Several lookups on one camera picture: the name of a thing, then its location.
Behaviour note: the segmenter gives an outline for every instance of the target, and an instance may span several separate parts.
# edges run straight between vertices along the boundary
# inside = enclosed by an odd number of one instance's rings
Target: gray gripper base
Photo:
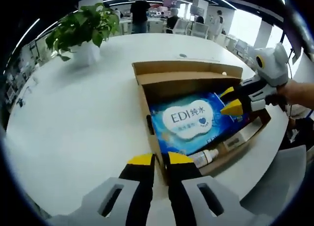
[[[121,178],[109,178],[83,197],[79,209],[68,216],[55,216],[47,220],[54,226],[125,226],[131,200],[139,182]],[[117,189],[122,189],[110,215],[102,212]]]
[[[239,197],[210,176],[182,181],[192,203],[197,226],[267,226],[273,219],[267,215],[254,215],[244,209]],[[222,211],[212,214],[200,190],[205,189],[212,202],[219,202]]]

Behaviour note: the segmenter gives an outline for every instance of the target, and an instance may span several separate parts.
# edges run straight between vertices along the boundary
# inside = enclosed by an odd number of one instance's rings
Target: white pot
[[[100,60],[100,48],[92,41],[83,42],[81,46],[73,46],[71,52],[78,67],[87,67]]]

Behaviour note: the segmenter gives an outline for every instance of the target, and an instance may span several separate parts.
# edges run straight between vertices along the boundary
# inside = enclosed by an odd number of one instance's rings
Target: white label
[[[211,129],[212,117],[211,106],[203,100],[197,100],[186,106],[167,108],[162,114],[162,121],[178,137],[191,139]]]

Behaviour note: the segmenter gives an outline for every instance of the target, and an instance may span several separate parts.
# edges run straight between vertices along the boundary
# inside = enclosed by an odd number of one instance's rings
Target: ceiling
[[[2,23],[4,24],[2,43],[0,48],[1,67],[5,68],[8,58],[15,49],[16,44],[26,32],[26,30],[38,19],[40,21],[27,34],[20,44],[20,47],[29,43],[44,29],[66,14],[76,10],[79,0],[6,0],[11,8],[2,10]],[[231,8],[223,0],[208,0],[210,4]],[[272,0],[243,0],[264,8],[270,9],[278,15],[284,15],[283,9],[278,7],[278,3]],[[247,11],[258,14],[256,9],[246,7]]]

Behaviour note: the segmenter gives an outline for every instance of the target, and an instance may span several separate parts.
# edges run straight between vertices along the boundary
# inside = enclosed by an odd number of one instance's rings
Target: heart logo
[[[203,117],[203,118],[200,118],[198,120],[201,124],[205,124],[206,123],[206,119]]]

